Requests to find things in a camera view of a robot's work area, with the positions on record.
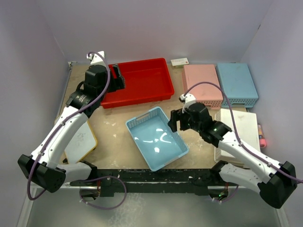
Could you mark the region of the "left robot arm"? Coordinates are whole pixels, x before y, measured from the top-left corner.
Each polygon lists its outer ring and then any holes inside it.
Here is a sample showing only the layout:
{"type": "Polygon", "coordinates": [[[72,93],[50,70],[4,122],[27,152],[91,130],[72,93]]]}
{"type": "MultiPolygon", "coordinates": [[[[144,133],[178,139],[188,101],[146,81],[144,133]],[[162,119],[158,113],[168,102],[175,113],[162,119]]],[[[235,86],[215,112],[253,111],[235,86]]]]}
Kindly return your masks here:
{"type": "Polygon", "coordinates": [[[31,183],[51,193],[68,182],[83,181],[86,185],[96,183],[98,169],[95,165],[86,161],[60,165],[59,161],[78,129],[100,107],[106,93],[115,91],[111,88],[114,81],[116,79],[109,66],[89,66],[85,79],[69,96],[61,116],[47,137],[30,155],[21,155],[18,159],[18,165],[27,178],[28,191],[31,183]]]}

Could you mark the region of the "red plastic tray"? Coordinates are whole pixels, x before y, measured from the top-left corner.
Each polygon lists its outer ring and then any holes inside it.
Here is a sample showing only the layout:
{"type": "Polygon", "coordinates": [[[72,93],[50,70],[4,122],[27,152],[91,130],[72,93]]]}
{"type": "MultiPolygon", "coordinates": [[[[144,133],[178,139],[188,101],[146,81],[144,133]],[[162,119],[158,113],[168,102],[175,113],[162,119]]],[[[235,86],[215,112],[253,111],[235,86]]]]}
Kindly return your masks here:
{"type": "Polygon", "coordinates": [[[175,93],[164,58],[117,64],[125,88],[107,93],[101,102],[105,109],[168,100],[175,93]]]}

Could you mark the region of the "light blue perforated basket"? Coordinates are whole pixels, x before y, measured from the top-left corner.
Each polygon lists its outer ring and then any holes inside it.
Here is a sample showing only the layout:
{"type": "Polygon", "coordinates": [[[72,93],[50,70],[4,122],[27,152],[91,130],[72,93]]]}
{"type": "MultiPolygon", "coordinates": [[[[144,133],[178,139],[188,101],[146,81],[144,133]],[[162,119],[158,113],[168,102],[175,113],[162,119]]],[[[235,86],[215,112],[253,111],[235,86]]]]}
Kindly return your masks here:
{"type": "Polygon", "coordinates": [[[248,65],[245,63],[218,63],[215,67],[221,89],[232,106],[252,108],[258,100],[248,65]]]}

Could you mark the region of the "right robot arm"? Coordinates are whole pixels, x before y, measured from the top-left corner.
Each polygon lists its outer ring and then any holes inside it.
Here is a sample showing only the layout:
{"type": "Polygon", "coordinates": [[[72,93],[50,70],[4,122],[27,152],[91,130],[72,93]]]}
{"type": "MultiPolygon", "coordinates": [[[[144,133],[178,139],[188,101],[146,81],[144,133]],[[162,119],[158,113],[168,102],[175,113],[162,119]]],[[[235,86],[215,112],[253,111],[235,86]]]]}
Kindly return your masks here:
{"type": "Polygon", "coordinates": [[[220,148],[240,160],[248,169],[238,168],[226,161],[219,161],[211,170],[211,181],[244,186],[256,193],[271,207],[281,208],[297,188],[295,166],[281,163],[240,140],[236,132],[223,122],[213,120],[202,103],[185,109],[172,110],[168,126],[177,130],[194,130],[207,143],[220,148]]]}

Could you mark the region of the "white perforated basket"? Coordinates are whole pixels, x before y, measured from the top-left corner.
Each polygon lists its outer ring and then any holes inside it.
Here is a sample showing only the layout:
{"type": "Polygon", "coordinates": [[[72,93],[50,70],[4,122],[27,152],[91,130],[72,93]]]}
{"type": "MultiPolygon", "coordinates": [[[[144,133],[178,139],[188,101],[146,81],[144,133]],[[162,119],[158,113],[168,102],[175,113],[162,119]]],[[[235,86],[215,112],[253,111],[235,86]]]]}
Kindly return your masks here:
{"type": "MultiPolygon", "coordinates": [[[[232,112],[240,139],[244,140],[258,152],[260,152],[257,115],[255,113],[248,113],[238,110],[233,110],[232,112]]],[[[225,123],[232,130],[234,130],[234,126],[232,124],[232,117],[229,109],[220,109],[214,115],[214,119],[216,121],[221,121],[225,123]]],[[[226,151],[220,148],[215,148],[214,161],[217,163],[220,160],[226,161],[240,168],[249,169],[248,166],[244,165],[231,154],[227,153],[226,151]]]]}

